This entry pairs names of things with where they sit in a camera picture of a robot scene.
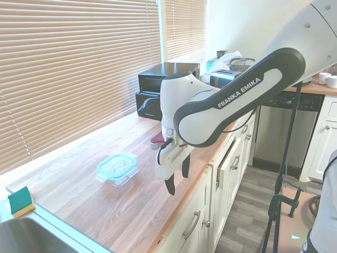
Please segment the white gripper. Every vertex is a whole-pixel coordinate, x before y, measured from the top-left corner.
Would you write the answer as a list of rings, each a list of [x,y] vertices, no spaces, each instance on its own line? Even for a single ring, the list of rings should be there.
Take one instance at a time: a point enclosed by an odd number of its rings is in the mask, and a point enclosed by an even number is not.
[[[181,168],[182,176],[188,178],[190,169],[192,147],[184,145],[180,147],[168,144],[164,149],[160,148],[155,162],[156,176],[165,180],[166,188],[171,195],[175,195],[174,172]]]

